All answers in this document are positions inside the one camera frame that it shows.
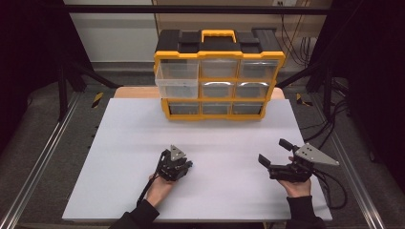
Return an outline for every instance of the white wall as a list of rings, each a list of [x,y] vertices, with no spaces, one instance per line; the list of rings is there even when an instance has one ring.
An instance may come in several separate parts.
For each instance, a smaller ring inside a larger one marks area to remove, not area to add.
[[[150,0],[64,0],[65,4],[152,5]],[[71,13],[92,62],[153,62],[154,14]]]

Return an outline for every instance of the yellow organizer frame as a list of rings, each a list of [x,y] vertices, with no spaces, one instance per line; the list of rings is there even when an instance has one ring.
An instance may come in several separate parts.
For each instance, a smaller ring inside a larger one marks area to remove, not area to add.
[[[233,41],[236,42],[234,31],[202,31],[202,42],[206,35],[210,36],[232,36]],[[276,85],[276,78],[280,68],[284,65],[286,56],[283,52],[260,52],[260,53],[243,53],[240,51],[199,51],[196,53],[180,53],[177,51],[156,51],[155,55],[154,72],[157,74],[158,67],[161,60],[203,60],[208,58],[224,58],[224,59],[237,59],[238,64],[236,67],[236,75],[232,77],[202,77],[202,67],[199,63],[199,75],[198,75],[198,98],[162,98],[161,108],[169,120],[188,120],[197,121],[204,119],[229,119],[229,120],[259,120],[266,114],[266,104],[271,99],[271,95]],[[270,80],[263,78],[250,78],[248,80],[239,78],[240,60],[278,60],[277,67],[274,70],[273,76]],[[235,85],[238,82],[266,82],[268,83],[268,90],[266,96],[261,98],[240,98],[235,97],[236,86],[233,87],[231,97],[202,97],[202,82],[233,82]],[[198,102],[199,112],[198,114],[170,114],[169,103],[170,102]],[[203,102],[229,102],[231,103],[228,114],[203,114],[202,103]],[[262,102],[263,107],[259,114],[233,114],[234,102]]]

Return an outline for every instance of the white board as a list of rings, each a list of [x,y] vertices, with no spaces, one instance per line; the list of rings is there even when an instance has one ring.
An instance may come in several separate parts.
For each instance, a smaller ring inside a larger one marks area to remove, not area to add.
[[[119,219],[136,207],[160,154],[174,144],[194,165],[160,205],[157,221],[273,221],[290,218],[287,193],[258,162],[289,163],[279,139],[304,144],[288,100],[267,103],[260,121],[169,121],[160,100],[113,98],[62,218]],[[312,177],[315,214],[331,220]]]

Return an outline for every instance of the clear plastic drawer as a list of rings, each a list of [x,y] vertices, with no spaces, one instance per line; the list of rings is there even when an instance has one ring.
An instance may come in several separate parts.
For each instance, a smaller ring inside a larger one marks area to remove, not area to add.
[[[239,77],[271,80],[277,65],[278,60],[241,60]]]
[[[268,91],[268,83],[266,82],[243,82],[238,83],[236,87],[236,97],[252,97],[265,98]]]
[[[202,97],[231,97],[234,83],[231,82],[203,82]]]
[[[199,113],[198,102],[169,102],[171,115],[197,115]]]
[[[230,111],[230,102],[203,102],[203,115],[228,115]]]
[[[262,102],[234,102],[232,113],[235,115],[259,115],[262,109]]]
[[[236,77],[238,60],[236,59],[203,59],[202,77]]]
[[[198,79],[198,60],[161,60],[156,79]]]

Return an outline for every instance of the wall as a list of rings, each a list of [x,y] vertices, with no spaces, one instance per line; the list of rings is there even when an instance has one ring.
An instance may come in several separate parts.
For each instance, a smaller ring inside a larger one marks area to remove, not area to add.
[[[64,0],[65,4],[152,5],[149,0]],[[92,62],[153,61],[158,33],[154,14],[71,13]]]
[[[65,0],[66,4],[140,4],[151,0]],[[297,7],[328,7],[331,0],[297,0]],[[154,5],[232,5],[272,6],[272,0],[153,0]],[[283,71],[298,72],[304,68],[299,57],[291,58],[286,33],[282,34],[281,15],[220,14],[71,14],[84,47],[92,62],[153,62],[158,31],[165,29],[250,30],[252,27],[277,28],[276,36],[288,59]],[[304,37],[317,37],[325,21],[324,15],[286,15],[285,28],[297,55]]]

